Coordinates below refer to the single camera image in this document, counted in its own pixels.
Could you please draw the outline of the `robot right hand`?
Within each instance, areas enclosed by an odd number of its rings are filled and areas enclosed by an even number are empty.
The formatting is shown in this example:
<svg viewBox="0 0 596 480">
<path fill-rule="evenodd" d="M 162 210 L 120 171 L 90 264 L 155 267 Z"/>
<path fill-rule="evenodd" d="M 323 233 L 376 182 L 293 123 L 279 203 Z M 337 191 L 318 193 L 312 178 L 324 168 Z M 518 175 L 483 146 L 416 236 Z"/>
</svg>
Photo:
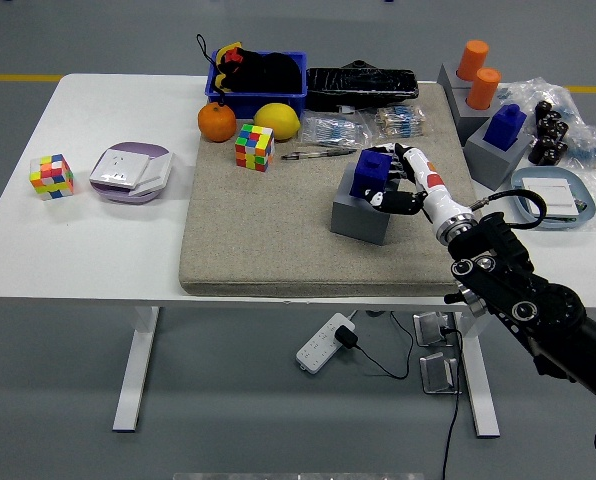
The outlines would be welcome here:
<svg viewBox="0 0 596 480">
<path fill-rule="evenodd" d="M 362 198 L 375 210 L 398 215 L 423 211 L 438 240 L 448 236 L 454 227 L 469 229 L 477 223 L 472 210 L 452 198 L 441 176 L 419 148 L 394 143 L 392 151 L 400 172 L 415 185 L 416 192 L 366 189 Z"/>
</svg>

